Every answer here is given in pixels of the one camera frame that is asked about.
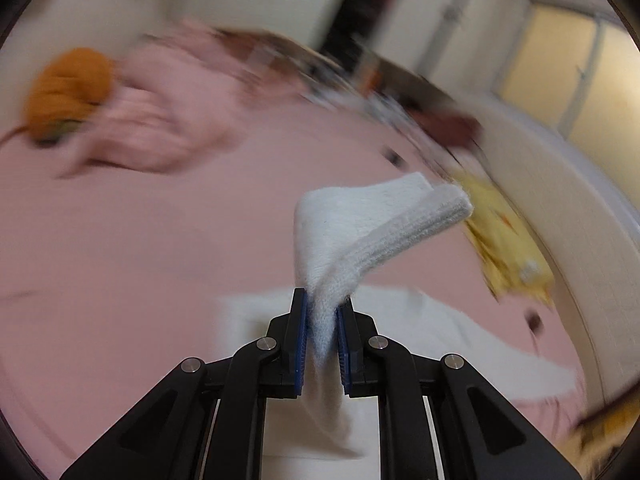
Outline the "yellow cartoon pillow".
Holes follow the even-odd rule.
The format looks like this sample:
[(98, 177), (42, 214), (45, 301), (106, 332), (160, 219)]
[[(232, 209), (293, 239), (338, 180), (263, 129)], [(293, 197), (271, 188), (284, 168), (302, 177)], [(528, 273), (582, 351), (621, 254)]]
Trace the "yellow cartoon pillow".
[(491, 180), (462, 171), (452, 180), (473, 205), (466, 230), (491, 293), (497, 298), (526, 296), (552, 306), (554, 274), (525, 221)]

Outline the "small brown round object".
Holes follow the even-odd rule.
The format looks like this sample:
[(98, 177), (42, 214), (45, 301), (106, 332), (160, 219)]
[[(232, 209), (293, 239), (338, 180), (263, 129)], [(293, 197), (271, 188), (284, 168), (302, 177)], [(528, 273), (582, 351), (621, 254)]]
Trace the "small brown round object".
[(536, 311), (526, 311), (525, 321), (529, 330), (533, 334), (539, 334), (544, 329), (544, 323), (542, 322), (540, 315)]

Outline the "pink bed sheet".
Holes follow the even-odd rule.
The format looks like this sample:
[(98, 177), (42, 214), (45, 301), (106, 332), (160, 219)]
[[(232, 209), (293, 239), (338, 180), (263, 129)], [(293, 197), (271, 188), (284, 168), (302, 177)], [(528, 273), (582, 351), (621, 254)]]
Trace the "pink bed sheet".
[(174, 174), (93, 166), (63, 177), (60, 151), (20, 136), (3, 145), (1, 408), (46, 477), (182, 359), (227, 357), (207, 339), (221, 191), (247, 181), (309, 192), (425, 170), (393, 129), (305, 101), (255, 110), (245, 133)]

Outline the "dark red garment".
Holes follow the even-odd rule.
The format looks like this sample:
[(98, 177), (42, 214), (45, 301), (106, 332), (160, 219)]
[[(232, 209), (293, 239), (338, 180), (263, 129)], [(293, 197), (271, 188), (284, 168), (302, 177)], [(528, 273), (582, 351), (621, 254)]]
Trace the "dark red garment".
[(480, 123), (469, 115), (410, 110), (409, 116), (443, 148), (470, 148), (482, 133)]

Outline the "cream padded headboard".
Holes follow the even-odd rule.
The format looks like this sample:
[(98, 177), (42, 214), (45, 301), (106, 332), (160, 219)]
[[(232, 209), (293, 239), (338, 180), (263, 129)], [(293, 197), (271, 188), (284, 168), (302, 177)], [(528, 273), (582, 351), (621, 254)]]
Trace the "cream padded headboard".
[(484, 128), (482, 161), (540, 237), (582, 319), (591, 401), (639, 378), (639, 215), (557, 134), (495, 98), (465, 94)]

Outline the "pink crumpled duvet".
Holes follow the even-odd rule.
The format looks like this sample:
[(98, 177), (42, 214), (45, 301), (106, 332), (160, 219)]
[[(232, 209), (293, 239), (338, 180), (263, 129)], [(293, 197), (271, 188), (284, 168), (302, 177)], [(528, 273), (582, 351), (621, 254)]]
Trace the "pink crumpled duvet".
[(63, 143), (60, 174), (92, 162), (181, 169), (236, 148), (255, 110), (304, 90), (296, 64), (264, 35), (184, 21), (122, 59), (108, 98)]

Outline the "small black box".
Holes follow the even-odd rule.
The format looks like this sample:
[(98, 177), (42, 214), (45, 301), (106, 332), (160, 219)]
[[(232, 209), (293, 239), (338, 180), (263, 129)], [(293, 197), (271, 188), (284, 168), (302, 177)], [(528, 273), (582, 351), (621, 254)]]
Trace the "small black box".
[(383, 155), (386, 160), (388, 160), (395, 167), (401, 168), (405, 166), (406, 162), (397, 152), (394, 150), (385, 150)]

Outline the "orange plush pillow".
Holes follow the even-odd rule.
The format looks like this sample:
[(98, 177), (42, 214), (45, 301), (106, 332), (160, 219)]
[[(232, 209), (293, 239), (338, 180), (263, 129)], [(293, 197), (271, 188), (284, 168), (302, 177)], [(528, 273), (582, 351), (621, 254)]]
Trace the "orange plush pillow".
[(115, 62), (91, 48), (75, 48), (54, 58), (36, 77), (24, 105), (32, 142), (55, 143), (84, 122), (110, 95)]

